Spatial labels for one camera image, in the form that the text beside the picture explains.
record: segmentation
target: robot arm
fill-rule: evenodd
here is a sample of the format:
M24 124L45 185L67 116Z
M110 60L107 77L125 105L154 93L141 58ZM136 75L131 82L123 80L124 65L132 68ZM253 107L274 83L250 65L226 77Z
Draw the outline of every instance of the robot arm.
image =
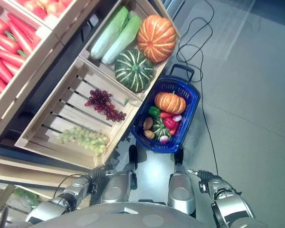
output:
M241 192L237 192L220 176L202 170L188 169L187 172L201 179L199 181L200 192L208 193L214 200L211 208L218 228L247 227L252 224L254 225L252 227L266 227L255 219L252 209L241 196Z

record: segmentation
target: pumpkin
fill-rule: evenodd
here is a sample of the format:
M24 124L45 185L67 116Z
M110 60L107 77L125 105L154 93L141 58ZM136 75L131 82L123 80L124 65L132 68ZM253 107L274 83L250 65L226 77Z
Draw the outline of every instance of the pumpkin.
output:
M148 16L138 31L138 48L154 63L167 59L175 47L176 32L170 20Z
M153 118L153 121L154 124L151 130L154 132L156 140L159 140L163 135L170 138L169 129L163 124L162 119L160 117L155 117Z
M186 109L184 98L173 93L160 92L156 95L154 102L158 108L168 113L181 114Z
M153 79L153 65L137 49L123 51L115 61L115 77L133 92L141 92Z

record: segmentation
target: onion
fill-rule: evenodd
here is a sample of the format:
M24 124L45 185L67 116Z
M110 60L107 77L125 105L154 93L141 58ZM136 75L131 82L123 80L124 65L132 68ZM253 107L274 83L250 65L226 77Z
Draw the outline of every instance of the onion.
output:
M166 136L166 135L161 136L160 137L160 142L163 143L163 144L169 142L169 137Z
M175 122L181 121L181 115L179 114L179 115L173 116L173 117L172 117L172 120L174 120Z

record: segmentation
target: green squash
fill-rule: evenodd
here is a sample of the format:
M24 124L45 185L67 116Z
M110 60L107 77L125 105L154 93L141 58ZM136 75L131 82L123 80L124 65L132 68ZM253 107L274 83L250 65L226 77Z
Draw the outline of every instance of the green squash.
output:
M153 79L153 65L143 52L125 50L115 61L115 77L122 85L138 93L147 88Z
M155 134L155 139L159 140L163 135L170 138L169 129L163 124L162 119L160 117L155 117L153 118L153 121L152 131Z

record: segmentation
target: wire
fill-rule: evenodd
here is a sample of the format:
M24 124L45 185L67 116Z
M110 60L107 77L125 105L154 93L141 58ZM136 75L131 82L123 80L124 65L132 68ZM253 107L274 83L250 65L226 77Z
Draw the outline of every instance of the wire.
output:
M70 178L70 177L73 177L73 176L86 177L85 175L81 175L81 174L72 174L72 175L69 175L69 176L65 177L65 178L61 181L61 183L58 185L58 187L56 188L56 191L54 192L53 198L55 198L56 193L57 193L58 189L60 188L60 186L62 185L62 183L63 183L66 179L68 179L68 178Z
M207 119L206 119L206 116L205 116L205 111L204 111L204 104L203 104L203 83L202 83L202 80L204 78L204 74L203 74L203 71L202 71L202 65L203 65L203 61L204 61L204 53L202 52L202 48L205 46L205 44L210 40L210 38L212 37L213 35L213 29L210 25L210 22L213 20L214 18L214 14L215 14L215 10L214 8L212 7L212 5L207 1L207 0L204 0L211 8L212 10L212 15L211 15L211 18L209 21L206 21L204 18L202 17L196 17L194 19L191 20L189 26L188 26L188 29L187 31L185 32L184 35L181 36L180 40L179 40L179 43L178 43L178 50L177 50L177 53L176 53L176 59L179 61L179 62L182 62L182 63L185 63L186 66L188 67L189 65L198 69L199 71L199 79L196 80L196 81L191 81L189 79L189 75L188 75L188 71L187 71L187 77L189 79L189 83L193 82L193 83L197 83L197 82L200 82L200 87L201 87L201 108L202 108L202 111L203 111L203 117L204 117L204 120L205 120L205 124L206 124L206 128L207 128L207 131L208 131L208 134L209 134L209 138L210 138L210 142L211 142L211 147L212 147L212 152L213 152L213 157L214 157L214 162L215 162L215 167L216 167L216 172L217 172L217 175L219 174L219 171L218 171L218 164L217 164L217 159L216 159L216 155L215 155L215 151L214 151L214 146L213 146L213 141L212 141L212 137L211 137L211 134L210 134L210 130L209 130L209 126L208 126L208 123L207 123ZM205 24L200 27L189 39L187 42L185 42L184 44L182 44L182 41L183 39L186 37L186 35L188 34L189 30L190 30L190 27L191 27L191 24L196 21L196 20L202 20ZM191 44L191 40L199 33L201 32L205 27L208 27L210 29L210 35L207 37L207 39L202 43L202 45L200 47L198 47L197 45L194 45L194 44ZM194 48L197 48L197 51L194 52L194 54L189 57L188 59L185 58L185 56L183 55L183 53L181 52L181 50L183 48L186 48L186 47L194 47ZM200 67L197 67L193 64L190 64L188 63L189 61L191 61L197 53L201 53L201 63L200 63Z

